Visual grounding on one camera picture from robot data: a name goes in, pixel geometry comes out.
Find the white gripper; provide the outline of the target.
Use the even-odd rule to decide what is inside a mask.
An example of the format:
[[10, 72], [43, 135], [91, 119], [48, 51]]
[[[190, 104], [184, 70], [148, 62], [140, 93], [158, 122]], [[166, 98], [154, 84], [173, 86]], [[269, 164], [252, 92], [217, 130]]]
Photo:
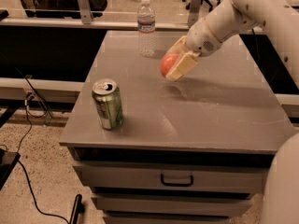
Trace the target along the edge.
[[210, 56], [221, 45], [206, 19], [201, 19], [166, 52], [165, 55], [172, 59], [173, 64], [167, 70], [165, 78], [172, 81], [181, 79], [197, 65], [199, 54], [203, 57]]

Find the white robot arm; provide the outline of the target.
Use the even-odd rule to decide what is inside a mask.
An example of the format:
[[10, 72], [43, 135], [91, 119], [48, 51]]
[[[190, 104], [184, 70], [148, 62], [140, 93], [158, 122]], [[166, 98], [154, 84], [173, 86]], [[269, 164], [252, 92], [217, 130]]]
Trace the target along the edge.
[[[219, 49], [231, 36], [255, 27], [262, 37], [252, 41], [251, 53], [262, 57], [260, 70], [275, 87], [296, 91], [299, 84], [299, 14], [286, 0], [224, 0], [195, 23], [164, 55], [160, 70], [178, 80], [198, 59]], [[261, 224], [299, 224], [299, 133], [278, 149], [263, 195]]]

